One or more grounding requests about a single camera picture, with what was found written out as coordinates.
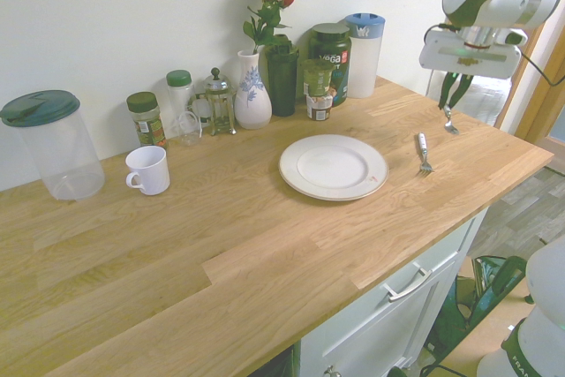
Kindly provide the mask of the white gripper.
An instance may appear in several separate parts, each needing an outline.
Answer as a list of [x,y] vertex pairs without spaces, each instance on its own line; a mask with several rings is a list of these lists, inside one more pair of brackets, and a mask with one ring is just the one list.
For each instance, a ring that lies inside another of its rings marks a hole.
[[520,48],[528,41],[521,29],[472,26],[459,31],[431,30],[419,57],[426,69],[447,72],[441,85],[438,108],[448,101],[456,74],[462,74],[448,106],[453,109],[469,89],[473,76],[508,79],[520,61]]

